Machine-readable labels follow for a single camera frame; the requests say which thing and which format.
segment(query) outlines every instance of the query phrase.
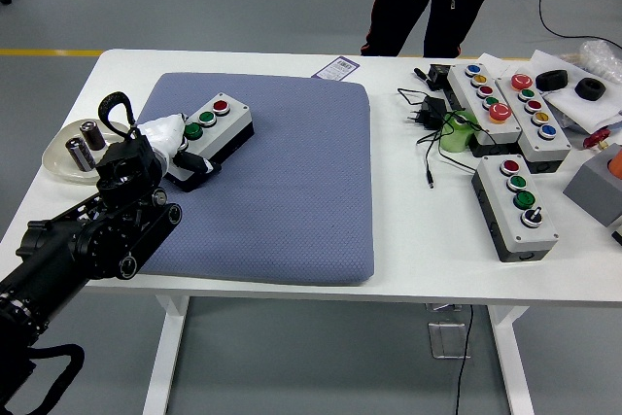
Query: yellow floor line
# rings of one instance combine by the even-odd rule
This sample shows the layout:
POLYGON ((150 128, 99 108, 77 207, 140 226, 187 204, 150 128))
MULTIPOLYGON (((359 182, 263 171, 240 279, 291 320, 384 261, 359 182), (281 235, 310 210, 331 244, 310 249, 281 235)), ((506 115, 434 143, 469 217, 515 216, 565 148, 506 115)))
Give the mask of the yellow floor line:
POLYGON ((98 57, 103 51, 80 51, 62 49, 0 49, 0 55, 19 55, 19 56, 53 56, 53 57, 98 57))

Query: orange object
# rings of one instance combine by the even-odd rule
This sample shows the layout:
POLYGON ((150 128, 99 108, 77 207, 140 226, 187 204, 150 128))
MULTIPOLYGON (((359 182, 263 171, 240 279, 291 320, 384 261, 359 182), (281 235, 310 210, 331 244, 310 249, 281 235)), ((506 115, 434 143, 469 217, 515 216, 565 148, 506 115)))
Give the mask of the orange object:
POLYGON ((622 180, 622 151, 609 161, 609 172, 622 180))

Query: blue button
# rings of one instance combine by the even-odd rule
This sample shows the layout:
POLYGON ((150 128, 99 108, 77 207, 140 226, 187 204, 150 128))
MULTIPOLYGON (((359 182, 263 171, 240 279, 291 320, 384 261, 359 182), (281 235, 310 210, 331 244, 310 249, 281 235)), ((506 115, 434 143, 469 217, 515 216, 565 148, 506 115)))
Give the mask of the blue button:
POLYGON ((550 136, 555 136, 557 134, 557 130, 553 128, 551 125, 543 125, 542 133, 545 133, 550 136))

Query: control box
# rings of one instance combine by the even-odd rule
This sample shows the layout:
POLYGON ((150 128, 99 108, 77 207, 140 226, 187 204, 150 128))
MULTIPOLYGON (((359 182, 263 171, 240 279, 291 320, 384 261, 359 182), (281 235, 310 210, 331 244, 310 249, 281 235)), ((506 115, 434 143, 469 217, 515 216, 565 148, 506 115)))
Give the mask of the control box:
POLYGON ((471 179, 499 259, 542 259, 559 235, 520 155, 483 156, 471 179))
POLYGON ((450 103, 452 107, 470 111, 482 127, 469 143, 473 155, 508 154, 506 145, 518 141, 521 127, 486 67, 481 63, 452 65, 447 79, 458 101, 450 103))
MULTIPOLYGON (((249 107, 219 93, 187 118, 185 151, 221 164, 254 133, 249 107)), ((182 186, 197 174, 171 164, 166 175, 182 186)))
POLYGON ((496 80, 504 102, 522 128, 520 153, 532 173, 555 172, 570 152, 570 142, 528 75, 496 80))

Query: green object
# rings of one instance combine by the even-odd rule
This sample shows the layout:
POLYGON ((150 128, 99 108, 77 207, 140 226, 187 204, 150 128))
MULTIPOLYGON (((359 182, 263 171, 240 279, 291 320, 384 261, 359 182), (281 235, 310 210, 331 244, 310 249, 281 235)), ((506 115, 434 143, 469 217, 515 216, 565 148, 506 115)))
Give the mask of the green object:
POLYGON ((213 112, 209 111, 202 113, 200 116, 198 116, 198 119, 207 126, 212 126, 214 123, 216 123, 216 116, 213 112))
POLYGON ((475 133, 477 119, 471 112, 458 111, 445 116, 440 133, 440 147, 448 153, 461 153, 475 133))
POLYGON ((527 181, 520 175, 514 175, 513 177, 510 177, 508 185, 514 191, 524 190, 527 186, 527 181))
POLYGON ((514 206, 518 209, 526 210, 534 206, 536 197, 530 191, 520 191, 514 196, 514 206))
POLYGON ((198 123, 189 123, 184 129, 184 136, 189 140, 198 140, 203 136, 203 128, 198 123))

